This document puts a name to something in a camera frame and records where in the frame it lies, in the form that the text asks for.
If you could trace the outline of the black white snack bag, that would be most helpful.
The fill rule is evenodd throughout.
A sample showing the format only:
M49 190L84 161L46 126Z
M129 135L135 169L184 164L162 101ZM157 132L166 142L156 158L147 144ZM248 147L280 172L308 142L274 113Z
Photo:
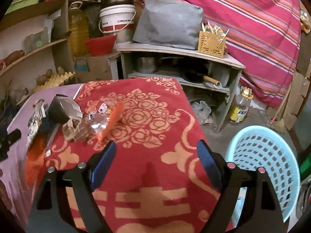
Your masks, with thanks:
M42 125L43 119L46 117L44 105L45 101L43 99L39 99L33 104L34 112L28 121L28 135L26 141L27 149L29 149L32 145L35 136Z

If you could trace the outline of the black plastic cup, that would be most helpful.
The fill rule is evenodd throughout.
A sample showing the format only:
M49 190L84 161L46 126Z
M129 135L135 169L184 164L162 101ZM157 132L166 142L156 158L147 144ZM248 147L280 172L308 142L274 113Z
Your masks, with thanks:
M71 117L83 118L79 104L72 98L56 94L48 108L49 118L57 124L65 124Z

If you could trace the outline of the brown paper scrap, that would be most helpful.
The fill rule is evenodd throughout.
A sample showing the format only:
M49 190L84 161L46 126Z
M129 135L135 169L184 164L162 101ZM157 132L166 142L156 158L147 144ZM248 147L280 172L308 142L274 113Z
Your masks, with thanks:
M69 142L85 142L89 136L87 124L79 117L70 117L62 126L65 140Z

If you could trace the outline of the clear orange plastic wrapper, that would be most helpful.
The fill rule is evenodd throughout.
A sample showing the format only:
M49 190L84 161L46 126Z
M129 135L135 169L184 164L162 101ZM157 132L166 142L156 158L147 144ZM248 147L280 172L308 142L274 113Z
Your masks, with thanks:
M99 142L103 142L114 125L120 120L124 111L122 102L100 101L94 111L87 115L87 124Z

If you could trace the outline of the purple table mat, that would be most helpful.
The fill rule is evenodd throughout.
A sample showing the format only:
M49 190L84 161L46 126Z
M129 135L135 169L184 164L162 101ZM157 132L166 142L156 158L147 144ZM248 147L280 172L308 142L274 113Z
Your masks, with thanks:
M66 95L75 99L81 86L81 84L72 84L34 93L24 103L7 128L9 133L15 129L19 129L22 136L21 139L10 147L8 158L1 162L1 170L3 171L1 181L4 183L8 198L12 203L12 209L10 211L19 225L24 229L27 228L35 191L35 187L28 188L26 186L24 176L28 121L34 112L33 104L35 101L43 99L45 104L49 105L56 94Z

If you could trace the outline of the light blue plastic basket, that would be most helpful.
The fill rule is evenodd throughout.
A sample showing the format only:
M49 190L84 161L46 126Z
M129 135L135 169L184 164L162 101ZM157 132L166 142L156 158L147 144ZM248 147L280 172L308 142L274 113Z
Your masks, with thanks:
M293 212L300 190L300 173L296 157L287 142L264 126L248 126L230 141L226 162L244 170L266 169L276 192L283 220Z

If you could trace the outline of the potato on egg tray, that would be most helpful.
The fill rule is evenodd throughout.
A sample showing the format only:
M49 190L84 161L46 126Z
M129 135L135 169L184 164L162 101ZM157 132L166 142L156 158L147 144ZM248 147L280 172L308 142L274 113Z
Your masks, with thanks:
M42 86L42 85L44 85L44 84L48 81L48 79L49 79L49 78L47 77L46 74L39 76L39 77L36 79L36 84L37 84L37 86Z

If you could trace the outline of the yellow egg tray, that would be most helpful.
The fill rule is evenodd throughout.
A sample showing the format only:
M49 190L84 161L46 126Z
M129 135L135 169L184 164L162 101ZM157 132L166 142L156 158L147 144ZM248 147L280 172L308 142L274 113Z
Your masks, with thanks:
M44 85L36 86L32 92L37 93L49 88L55 88L59 86L68 85L69 82L75 77L76 72L65 72L63 75L52 74L48 81Z

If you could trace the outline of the cooking oil bottle on floor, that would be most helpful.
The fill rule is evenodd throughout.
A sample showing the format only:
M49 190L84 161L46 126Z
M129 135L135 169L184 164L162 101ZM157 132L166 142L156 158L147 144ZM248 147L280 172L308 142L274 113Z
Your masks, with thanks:
M229 110L229 120L231 123L239 124L244 121L250 109L252 99L252 89L241 86L240 93L235 96Z

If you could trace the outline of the cardboard box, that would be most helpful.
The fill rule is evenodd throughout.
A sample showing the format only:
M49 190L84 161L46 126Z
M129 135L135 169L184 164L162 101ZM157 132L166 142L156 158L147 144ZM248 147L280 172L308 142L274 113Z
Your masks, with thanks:
M84 56L73 59L74 72L78 83L91 81L118 80L118 62L120 52L112 52L102 56Z

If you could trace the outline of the red floral table cloth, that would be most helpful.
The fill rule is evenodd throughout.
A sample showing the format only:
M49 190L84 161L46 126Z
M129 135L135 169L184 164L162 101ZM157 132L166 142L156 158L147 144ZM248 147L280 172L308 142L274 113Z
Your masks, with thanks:
M220 196L197 156L204 133L179 83L137 78L89 82L75 100L124 111L104 141L68 142L58 131L45 167L70 169L116 143L116 157L93 197L113 232L199 232Z

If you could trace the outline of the red plastic basin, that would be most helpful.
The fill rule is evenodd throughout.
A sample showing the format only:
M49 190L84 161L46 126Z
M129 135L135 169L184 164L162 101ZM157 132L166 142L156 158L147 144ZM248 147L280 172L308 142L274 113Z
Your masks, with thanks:
M116 35L107 35L104 37L91 38L85 41L91 56L103 56L113 52L113 47L116 41Z

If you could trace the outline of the large yellow oil jug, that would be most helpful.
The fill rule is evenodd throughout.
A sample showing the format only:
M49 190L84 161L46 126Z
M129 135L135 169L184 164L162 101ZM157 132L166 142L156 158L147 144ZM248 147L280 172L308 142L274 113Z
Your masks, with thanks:
M89 53L85 42L90 39L89 22L87 16L80 10L82 2L71 3L68 11L69 19L69 45L73 58L81 57Z

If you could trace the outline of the grey wooden side shelf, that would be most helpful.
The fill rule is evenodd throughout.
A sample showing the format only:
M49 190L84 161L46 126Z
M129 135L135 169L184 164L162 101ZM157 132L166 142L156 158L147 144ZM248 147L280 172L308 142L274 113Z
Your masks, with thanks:
M219 58L196 50L140 43L123 44L117 51L121 53L124 78L173 78L183 87L202 89L199 100L212 98L213 130L221 131L246 68L241 62L229 54ZM139 73L135 67L139 57L154 57L158 70L151 74Z

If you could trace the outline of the small steel pot on shelf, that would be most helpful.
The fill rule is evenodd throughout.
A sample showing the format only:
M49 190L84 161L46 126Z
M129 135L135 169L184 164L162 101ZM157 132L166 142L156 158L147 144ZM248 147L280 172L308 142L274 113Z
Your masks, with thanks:
M158 70L154 57L139 57L135 67L139 73L143 74L151 74Z

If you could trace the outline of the white plastic bucket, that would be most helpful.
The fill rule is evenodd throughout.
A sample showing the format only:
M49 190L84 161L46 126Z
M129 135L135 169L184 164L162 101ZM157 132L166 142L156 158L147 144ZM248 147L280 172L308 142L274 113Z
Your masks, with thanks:
M103 34L117 33L134 23L134 5L113 5L100 10L99 30Z

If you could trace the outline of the yellow utensil holder box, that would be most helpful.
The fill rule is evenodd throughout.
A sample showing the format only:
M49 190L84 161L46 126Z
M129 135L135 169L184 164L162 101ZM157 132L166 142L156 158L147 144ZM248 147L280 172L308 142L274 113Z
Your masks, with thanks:
M230 29L224 31L221 26L212 26L210 22L201 23L198 52L222 58L226 53L226 39Z

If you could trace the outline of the pink striped blanket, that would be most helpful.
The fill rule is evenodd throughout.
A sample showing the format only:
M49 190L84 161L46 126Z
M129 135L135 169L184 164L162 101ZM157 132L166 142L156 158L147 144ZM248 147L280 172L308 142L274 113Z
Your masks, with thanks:
M205 20L223 29L229 54L245 66L240 81L266 106L279 107L298 60L300 1L181 1L201 7Z

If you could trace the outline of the grey fabric cover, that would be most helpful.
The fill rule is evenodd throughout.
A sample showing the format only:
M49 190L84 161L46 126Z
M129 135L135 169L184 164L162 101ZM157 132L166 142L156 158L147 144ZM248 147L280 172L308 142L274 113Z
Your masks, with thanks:
M145 0L133 36L141 44L196 50L204 11L178 0Z

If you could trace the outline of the wooden wall shelf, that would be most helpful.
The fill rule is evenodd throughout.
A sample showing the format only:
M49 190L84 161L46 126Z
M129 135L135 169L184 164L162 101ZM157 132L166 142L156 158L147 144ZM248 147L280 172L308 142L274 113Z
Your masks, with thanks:
M47 27L50 16L57 15L51 29L50 43L41 46L1 71L1 98L20 88L32 90L36 79L49 69L62 67L71 72L73 60L69 47L69 0L39 3L4 16L1 21L1 58L24 49L24 41Z

